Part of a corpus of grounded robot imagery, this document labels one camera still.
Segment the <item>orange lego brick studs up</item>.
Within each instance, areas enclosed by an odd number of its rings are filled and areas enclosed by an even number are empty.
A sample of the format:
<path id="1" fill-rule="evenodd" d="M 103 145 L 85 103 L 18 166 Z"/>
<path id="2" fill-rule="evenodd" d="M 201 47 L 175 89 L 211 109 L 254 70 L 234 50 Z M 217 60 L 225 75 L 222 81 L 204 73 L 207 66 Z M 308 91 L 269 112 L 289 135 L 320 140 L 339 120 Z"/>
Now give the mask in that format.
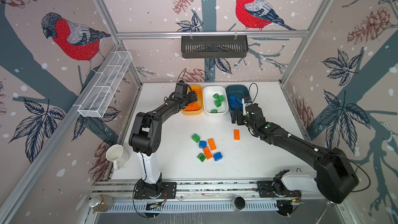
<path id="1" fill-rule="evenodd" d="M 208 144 L 209 144 L 209 147 L 210 147 L 210 150 L 211 150 L 211 151 L 214 151 L 214 150 L 217 149 L 217 146 L 216 146 L 216 144 L 215 144 L 214 139 L 208 139 Z"/>

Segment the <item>blue lego brick low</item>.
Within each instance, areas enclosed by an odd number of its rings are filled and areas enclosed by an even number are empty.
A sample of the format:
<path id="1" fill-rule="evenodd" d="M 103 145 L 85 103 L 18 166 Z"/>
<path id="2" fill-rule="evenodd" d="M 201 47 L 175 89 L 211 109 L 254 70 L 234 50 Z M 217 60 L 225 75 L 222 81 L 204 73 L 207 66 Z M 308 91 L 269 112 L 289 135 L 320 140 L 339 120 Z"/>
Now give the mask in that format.
<path id="1" fill-rule="evenodd" d="M 215 161 L 219 161 L 219 160 L 221 160 L 222 158 L 223 158 L 223 156 L 222 156 L 221 152 L 217 152 L 217 153 L 213 154 L 213 159 L 214 159 Z"/>

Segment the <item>green lego brick bottom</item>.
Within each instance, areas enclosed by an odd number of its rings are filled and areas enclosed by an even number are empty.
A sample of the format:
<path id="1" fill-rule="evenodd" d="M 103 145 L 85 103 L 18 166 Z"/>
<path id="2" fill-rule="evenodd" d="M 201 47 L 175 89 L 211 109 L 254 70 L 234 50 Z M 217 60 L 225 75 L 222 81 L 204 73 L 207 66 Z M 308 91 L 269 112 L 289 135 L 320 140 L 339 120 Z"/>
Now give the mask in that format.
<path id="1" fill-rule="evenodd" d="M 203 153 L 199 153 L 197 158 L 201 161 L 204 162 L 206 160 L 206 156 Z"/>

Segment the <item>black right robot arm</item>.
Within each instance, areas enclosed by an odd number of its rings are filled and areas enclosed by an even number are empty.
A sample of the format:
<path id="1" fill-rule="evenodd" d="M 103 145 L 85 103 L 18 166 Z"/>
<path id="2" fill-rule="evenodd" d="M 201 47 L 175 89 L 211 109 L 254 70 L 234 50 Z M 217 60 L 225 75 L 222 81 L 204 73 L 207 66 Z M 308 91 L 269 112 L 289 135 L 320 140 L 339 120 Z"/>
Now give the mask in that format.
<path id="1" fill-rule="evenodd" d="M 257 103 L 245 104 L 242 111 L 231 113 L 231 119 L 233 124 L 246 126 L 253 137 L 284 149 L 315 170 L 313 173 L 280 171 L 270 186 L 276 195 L 310 191 L 322 194 L 333 203 L 342 203 L 358 186 L 359 179 L 342 150 L 314 145 L 266 121 Z"/>

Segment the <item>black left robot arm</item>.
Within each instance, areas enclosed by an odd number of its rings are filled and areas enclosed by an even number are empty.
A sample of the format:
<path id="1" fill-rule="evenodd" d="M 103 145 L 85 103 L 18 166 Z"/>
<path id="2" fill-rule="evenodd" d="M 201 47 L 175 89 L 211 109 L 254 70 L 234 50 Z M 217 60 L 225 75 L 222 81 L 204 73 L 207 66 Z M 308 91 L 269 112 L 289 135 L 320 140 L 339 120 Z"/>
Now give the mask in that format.
<path id="1" fill-rule="evenodd" d="M 155 154 L 161 143 L 162 124 L 197 100 L 197 93 L 189 84 L 180 80 L 176 84 L 175 91 L 161 106 L 153 111 L 139 112 L 136 115 L 129 145 L 140 159 L 143 175 L 139 182 L 139 190 L 146 196 L 156 198 L 163 190 L 162 174 Z"/>

